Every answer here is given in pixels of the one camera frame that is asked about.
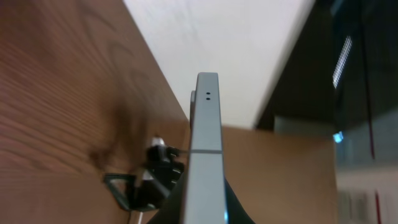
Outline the blue Galaxy smartphone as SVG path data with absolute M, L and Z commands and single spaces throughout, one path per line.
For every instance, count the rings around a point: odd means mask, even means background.
M 218 74 L 200 72 L 192 92 L 192 127 L 181 223 L 227 223 Z

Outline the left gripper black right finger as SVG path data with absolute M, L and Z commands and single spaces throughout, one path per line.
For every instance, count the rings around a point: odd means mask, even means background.
M 228 181 L 225 179 L 225 192 L 226 192 L 226 206 L 228 211 L 228 223 L 229 224 L 254 224 L 254 221 L 246 213 L 245 209 L 241 205 L 237 196 L 233 192 Z

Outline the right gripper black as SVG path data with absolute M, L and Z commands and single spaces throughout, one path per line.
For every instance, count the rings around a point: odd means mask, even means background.
M 146 212 L 159 209 L 185 171 L 178 159 L 183 151 L 168 146 L 155 136 L 146 150 L 143 172 L 138 175 L 106 173 L 103 182 L 125 211 Z

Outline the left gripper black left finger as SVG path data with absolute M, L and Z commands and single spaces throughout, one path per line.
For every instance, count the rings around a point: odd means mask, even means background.
M 177 181 L 175 187 L 167 197 L 160 210 L 147 222 L 147 224 L 179 224 L 185 194 L 186 175 Z

